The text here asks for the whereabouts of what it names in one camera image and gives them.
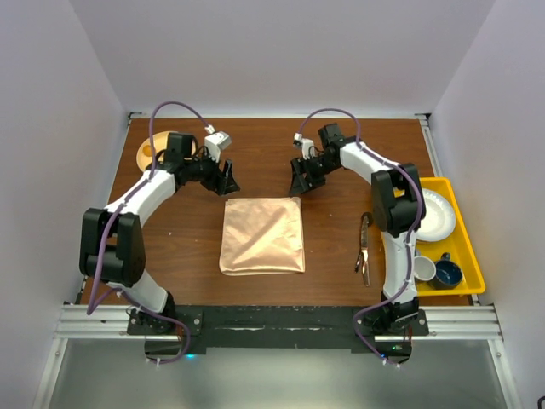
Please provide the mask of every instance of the wooden table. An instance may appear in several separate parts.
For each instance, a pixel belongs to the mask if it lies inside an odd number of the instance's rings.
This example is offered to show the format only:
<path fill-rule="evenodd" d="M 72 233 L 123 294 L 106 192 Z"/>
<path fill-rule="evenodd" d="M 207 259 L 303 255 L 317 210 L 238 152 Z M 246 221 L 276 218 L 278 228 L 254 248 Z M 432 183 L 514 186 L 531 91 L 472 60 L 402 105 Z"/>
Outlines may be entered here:
<path fill-rule="evenodd" d="M 232 145 L 222 154 L 233 162 L 241 191 L 228 198 L 280 198 L 288 195 L 290 161 L 301 155 L 292 147 L 301 124 L 294 118 L 218 118 L 210 122 L 227 132 Z M 346 136 L 354 135 L 349 119 L 313 119 L 305 136 L 319 141 L 317 131 L 337 122 Z M 364 119 L 362 136 L 371 148 L 400 163 L 416 164 L 420 176 L 433 176 L 422 130 L 417 120 Z M 132 121 L 119 162 L 110 200 L 126 192 L 141 176 L 135 162 L 148 137 L 147 119 Z M 156 121 L 156 132 L 179 130 L 202 143 L 203 126 L 196 119 Z M 156 211 L 144 227 L 146 268 L 170 291 L 178 304 L 208 305 L 370 305 L 380 301 L 384 283 L 384 252 L 380 232 L 370 230 L 370 281 L 365 287 L 353 271 L 359 249 L 359 219 L 371 210 L 370 185 L 349 170 L 327 176 L 324 187 L 301 196 L 305 258 L 304 274 L 230 277 L 218 268 L 224 204 L 199 183 L 185 185 Z M 87 303 L 92 280 L 83 291 Z M 109 297 L 106 303 L 119 303 Z M 467 305 L 468 297 L 421 297 L 424 305 Z"/>

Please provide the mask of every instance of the metallic pouch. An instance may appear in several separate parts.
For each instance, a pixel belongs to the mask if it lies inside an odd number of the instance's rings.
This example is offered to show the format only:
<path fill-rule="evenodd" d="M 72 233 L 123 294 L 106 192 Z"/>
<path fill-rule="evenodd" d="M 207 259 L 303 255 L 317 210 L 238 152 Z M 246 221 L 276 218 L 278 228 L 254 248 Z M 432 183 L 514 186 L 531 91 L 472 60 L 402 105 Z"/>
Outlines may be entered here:
<path fill-rule="evenodd" d="M 301 200 L 229 199 L 220 270 L 227 275 L 303 273 Z"/>

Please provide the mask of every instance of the blue cup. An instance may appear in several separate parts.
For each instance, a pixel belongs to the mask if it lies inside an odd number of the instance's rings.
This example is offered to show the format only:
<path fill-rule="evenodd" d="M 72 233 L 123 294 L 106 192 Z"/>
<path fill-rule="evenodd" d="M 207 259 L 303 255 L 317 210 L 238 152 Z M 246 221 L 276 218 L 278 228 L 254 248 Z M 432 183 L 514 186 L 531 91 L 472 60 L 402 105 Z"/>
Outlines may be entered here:
<path fill-rule="evenodd" d="M 462 280 L 462 269 L 450 260 L 450 253 L 444 253 L 441 259 L 435 262 L 435 277 L 429 284 L 436 290 L 452 290 Z"/>

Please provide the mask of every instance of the gray wall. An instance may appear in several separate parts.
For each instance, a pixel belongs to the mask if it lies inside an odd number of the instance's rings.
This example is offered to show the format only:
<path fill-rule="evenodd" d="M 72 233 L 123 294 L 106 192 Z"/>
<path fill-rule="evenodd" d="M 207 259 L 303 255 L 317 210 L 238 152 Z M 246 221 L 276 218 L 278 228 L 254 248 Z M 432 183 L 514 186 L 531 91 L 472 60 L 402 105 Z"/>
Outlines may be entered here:
<path fill-rule="evenodd" d="M 432 116 L 529 408 L 545 395 L 544 15 L 498 0 Z"/>
<path fill-rule="evenodd" d="M 0 2 L 0 396 L 31 407 L 123 110 L 67 0 Z"/>
<path fill-rule="evenodd" d="M 431 112 L 493 4 L 71 1 L 125 108 L 210 116 Z"/>

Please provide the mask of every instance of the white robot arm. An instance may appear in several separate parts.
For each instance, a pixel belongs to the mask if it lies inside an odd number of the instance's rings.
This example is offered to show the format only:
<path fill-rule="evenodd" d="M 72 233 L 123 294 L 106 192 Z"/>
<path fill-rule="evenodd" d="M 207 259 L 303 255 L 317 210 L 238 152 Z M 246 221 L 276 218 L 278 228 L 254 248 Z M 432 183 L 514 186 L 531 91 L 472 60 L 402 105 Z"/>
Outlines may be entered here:
<path fill-rule="evenodd" d="M 416 219 L 416 194 L 422 189 L 416 167 L 413 164 L 397 164 L 371 151 L 355 137 L 345 137 L 337 124 L 330 124 L 318 131 L 322 149 L 317 149 L 312 140 L 295 134 L 294 145 L 302 150 L 303 158 L 291 161 L 292 185 L 290 194 L 300 194 L 325 184 L 325 175 L 339 168 L 353 170 L 371 184 L 373 196 L 373 218 L 382 230 L 386 252 L 386 281 L 382 289 L 383 299 L 394 297 L 395 304 L 390 310 L 389 320 L 404 320 L 418 313 L 418 299 L 415 282 L 407 281 L 409 266 L 414 265 L 416 235 L 406 242 L 407 232 Z M 391 165 L 403 170 L 415 182 L 419 193 L 415 193 L 409 183 Z M 408 258 L 407 245 L 411 248 Z"/>
<path fill-rule="evenodd" d="M 223 171 L 220 170 L 221 151 L 230 143 L 229 135 L 216 132 L 205 138 L 202 150 L 194 152 L 196 140 L 193 135 L 171 132 L 162 153 L 163 162 L 158 163 L 153 174 L 150 170 L 145 171 L 121 198 L 104 209 L 89 209 L 83 215 L 79 259 L 82 274 L 94 277 L 101 259 L 102 282 L 123 289 L 131 300 L 153 313 L 169 316 L 169 311 L 175 307 L 174 299 L 145 269 L 141 229 L 152 213 L 188 181 L 200 181 L 218 195 L 240 190 L 232 177 L 231 161 L 226 160 Z M 116 212 L 110 230 L 110 236 L 114 236 L 116 242 L 106 245 L 101 254 L 100 240 L 106 222 Z"/>

